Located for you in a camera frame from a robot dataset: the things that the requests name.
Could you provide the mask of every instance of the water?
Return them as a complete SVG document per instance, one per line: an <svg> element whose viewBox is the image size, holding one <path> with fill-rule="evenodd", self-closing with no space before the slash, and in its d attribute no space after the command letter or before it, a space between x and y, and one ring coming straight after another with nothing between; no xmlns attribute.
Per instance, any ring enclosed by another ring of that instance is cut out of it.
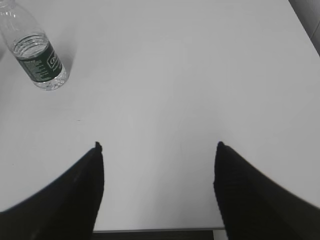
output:
<svg viewBox="0 0 320 240"><path fill-rule="evenodd" d="M44 33L33 33L15 41L11 46L11 52L17 59L28 60L41 55L49 46L50 42ZM62 70L54 79L46 82L32 81L34 85L51 91L60 88L67 80L68 73L62 65Z"/></svg>

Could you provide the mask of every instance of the bottle label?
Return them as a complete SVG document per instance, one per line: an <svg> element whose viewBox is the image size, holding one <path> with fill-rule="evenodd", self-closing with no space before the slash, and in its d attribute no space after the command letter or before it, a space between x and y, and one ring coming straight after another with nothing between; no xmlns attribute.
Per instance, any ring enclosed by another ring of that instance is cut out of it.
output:
<svg viewBox="0 0 320 240"><path fill-rule="evenodd" d="M27 59L16 57L16 59L31 80L37 83L54 79L62 70L62 63L50 42L48 47L39 55Z"/></svg>

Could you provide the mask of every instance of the water bottle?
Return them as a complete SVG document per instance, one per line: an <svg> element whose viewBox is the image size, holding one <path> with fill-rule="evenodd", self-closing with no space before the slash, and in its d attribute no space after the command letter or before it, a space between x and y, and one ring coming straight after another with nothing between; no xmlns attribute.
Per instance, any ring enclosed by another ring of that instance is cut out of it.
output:
<svg viewBox="0 0 320 240"><path fill-rule="evenodd" d="M15 0L0 0L0 31L10 52L37 87L51 91L68 80L45 32Z"/></svg>

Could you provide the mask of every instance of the floor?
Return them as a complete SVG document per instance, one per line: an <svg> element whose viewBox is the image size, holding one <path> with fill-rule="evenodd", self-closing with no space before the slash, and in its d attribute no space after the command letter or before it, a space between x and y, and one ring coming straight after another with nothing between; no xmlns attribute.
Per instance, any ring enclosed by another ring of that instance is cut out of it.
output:
<svg viewBox="0 0 320 240"><path fill-rule="evenodd" d="M94 233L91 240L228 240L224 230Z"/></svg>

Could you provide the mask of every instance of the table surface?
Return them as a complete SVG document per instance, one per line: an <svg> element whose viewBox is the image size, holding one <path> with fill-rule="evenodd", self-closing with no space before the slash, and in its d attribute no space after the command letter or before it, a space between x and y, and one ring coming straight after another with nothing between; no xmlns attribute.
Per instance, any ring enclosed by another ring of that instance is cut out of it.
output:
<svg viewBox="0 0 320 240"><path fill-rule="evenodd" d="M68 82L0 61L0 210L99 141L96 230L222 227L219 141L320 207L320 59L287 0L24 0Z"/></svg>

